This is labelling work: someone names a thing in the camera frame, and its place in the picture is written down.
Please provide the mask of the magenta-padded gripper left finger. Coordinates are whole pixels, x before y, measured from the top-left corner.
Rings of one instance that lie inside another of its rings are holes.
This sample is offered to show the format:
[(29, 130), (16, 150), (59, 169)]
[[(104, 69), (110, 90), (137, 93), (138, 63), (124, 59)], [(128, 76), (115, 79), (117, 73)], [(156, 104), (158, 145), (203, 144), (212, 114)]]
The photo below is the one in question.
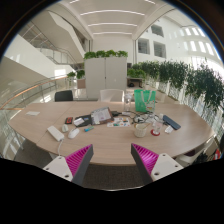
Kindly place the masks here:
[(57, 156), (44, 170), (81, 186), (93, 154), (93, 145), (90, 144), (66, 157)]

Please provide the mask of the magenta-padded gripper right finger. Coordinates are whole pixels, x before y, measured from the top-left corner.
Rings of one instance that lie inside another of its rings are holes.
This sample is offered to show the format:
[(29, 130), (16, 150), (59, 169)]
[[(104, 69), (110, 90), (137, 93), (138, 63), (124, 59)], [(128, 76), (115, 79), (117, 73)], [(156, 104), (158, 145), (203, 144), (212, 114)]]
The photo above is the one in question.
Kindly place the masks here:
[(131, 154), (136, 162), (143, 184), (147, 185), (182, 169), (168, 154), (157, 154), (132, 143)]

